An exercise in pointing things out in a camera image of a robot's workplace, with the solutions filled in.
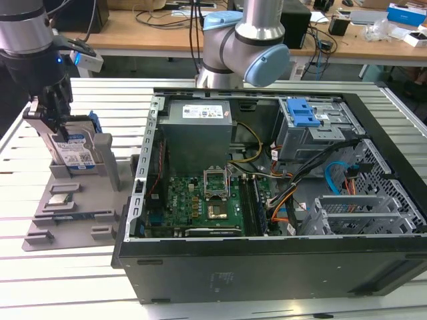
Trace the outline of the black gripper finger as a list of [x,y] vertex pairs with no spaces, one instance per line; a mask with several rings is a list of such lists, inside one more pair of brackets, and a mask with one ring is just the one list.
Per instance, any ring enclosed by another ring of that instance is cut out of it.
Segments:
[[63,137],[68,137],[66,122],[70,117],[70,103],[73,101],[70,79],[62,79],[55,85],[55,94],[57,98],[57,122],[59,131]]
[[30,91],[23,119],[38,132],[58,132],[62,120],[62,88],[48,86]]

